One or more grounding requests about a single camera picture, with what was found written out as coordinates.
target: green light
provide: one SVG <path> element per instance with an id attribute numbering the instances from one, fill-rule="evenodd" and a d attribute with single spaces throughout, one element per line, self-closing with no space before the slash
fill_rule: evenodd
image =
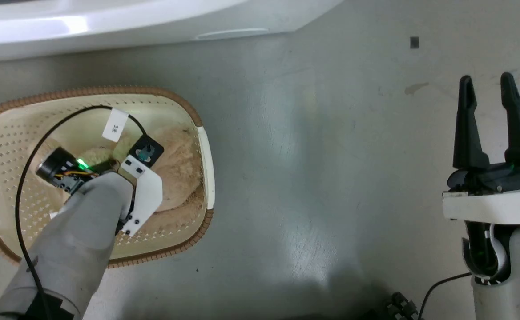
<path id="1" fill-rule="evenodd" d="M 78 159 L 77 162 L 81 164 L 84 168 L 89 168 L 89 166 L 85 164 L 85 162 L 82 159 Z"/>

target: white curved appliance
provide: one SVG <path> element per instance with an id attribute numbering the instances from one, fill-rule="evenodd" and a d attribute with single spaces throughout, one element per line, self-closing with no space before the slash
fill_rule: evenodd
<path id="1" fill-rule="evenodd" d="M 0 0 L 0 60 L 294 31 L 342 0 Z"/>

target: cable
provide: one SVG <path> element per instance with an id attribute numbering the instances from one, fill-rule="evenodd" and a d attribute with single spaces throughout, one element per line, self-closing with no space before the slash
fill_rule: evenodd
<path id="1" fill-rule="evenodd" d="M 424 297 L 424 300 L 422 301 L 422 306 L 420 307 L 420 313 L 418 314 L 418 320 L 422 320 L 422 314 L 424 313 L 424 307 L 426 306 L 426 302 L 428 301 L 428 297 L 430 296 L 430 294 L 432 293 L 432 291 L 434 289 L 436 289 L 437 286 L 439 285 L 443 285 L 444 283 L 446 282 L 449 282 L 449 281 L 452 281 L 452 280 L 456 280 L 456 279 L 459 279 L 459 278 L 465 278 L 467 276 L 471 276 L 471 272 L 467 272 L 467 273 L 462 273 L 461 275 L 457 275 L 457 276 L 453 276 L 453 277 L 449 277 L 447 279 L 443 279 L 442 281 L 438 281 L 436 282 L 429 290 L 428 292 L 426 293 L 426 296 Z"/>
<path id="2" fill-rule="evenodd" d="M 20 195 L 22 194 L 22 185 L 24 184 L 24 179 L 26 178 L 26 173 L 28 172 L 28 168 L 30 168 L 30 162 L 32 161 L 32 158 L 34 158 L 34 155 L 36 152 L 38 152 L 38 148 L 45 142 L 46 138 L 52 134 L 52 132 L 56 129 L 58 129 L 59 126 L 64 124 L 66 121 L 70 120 L 71 118 L 74 118 L 77 115 L 80 115 L 81 113 L 84 113 L 86 111 L 94 110 L 94 109 L 113 109 L 112 107 L 107 107 L 105 105 L 95 105 L 91 107 L 86 107 L 84 109 L 78 110 L 76 112 L 71 113 L 67 117 L 60 120 L 57 124 L 55 124 L 40 140 L 38 140 L 38 143 L 36 144 L 36 147 L 32 150 L 30 153 L 30 156 L 28 156 L 28 161 L 24 165 L 24 168 L 22 169 L 22 172 L 20 173 L 20 180 L 18 182 L 18 187 L 16 188 L 16 197 L 14 201 L 14 221 L 16 226 L 16 235 L 18 237 L 18 242 L 20 243 L 20 250 L 22 251 L 22 255 L 24 257 L 24 260 L 26 261 L 26 264 L 28 265 L 28 269 L 30 270 L 30 273 L 32 274 L 32 278 L 34 279 L 34 283 L 36 284 L 36 289 L 38 290 L 38 294 L 40 295 L 40 299 L 42 300 L 42 304 L 44 304 L 44 313 L 46 313 L 46 318 L 48 320 L 53 320 L 52 314 L 50 313 L 50 308 L 48 307 L 48 302 L 46 300 L 46 294 L 44 293 L 44 288 L 42 288 L 42 284 L 40 283 L 40 279 L 38 278 L 38 274 L 36 273 L 36 269 L 34 268 L 34 264 L 32 263 L 32 260 L 30 259 L 30 256 L 28 255 L 28 251 L 26 250 L 26 246 L 24 245 L 24 238 L 22 237 L 22 230 L 20 228 Z M 146 132 L 143 129 L 143 126 L 140 124 L 140 122 L 134 118 L 132 115 L 128 115 L 128 117 L 135 122 L 135 124 L 139 127 L 142 134 L 146 136 Z"/>

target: label tag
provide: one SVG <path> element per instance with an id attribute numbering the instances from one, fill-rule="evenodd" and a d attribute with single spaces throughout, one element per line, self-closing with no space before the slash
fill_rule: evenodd
<path id="1" fill-rule="evenodd" d="M 127 117 L 127 113 L 113 108 L 109 114 L 108 122 L 105 124 L 104 133 L 102 133 L 101 136 L 113 142 L 117 142 L 127 122 Z"/>

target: white basket handle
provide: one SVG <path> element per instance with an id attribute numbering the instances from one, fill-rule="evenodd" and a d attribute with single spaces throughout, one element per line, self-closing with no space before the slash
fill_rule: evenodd
<path id="1" fill-rule="evenodd" d="M 197 131 L 199 142 L 201 142 L 202 168 L 205 176 L 206 208 L 212 209 L 215 201 L 213 154 L 210 152 L 209 138 L 206 135 L 205 128 L 199 126 Z"/>

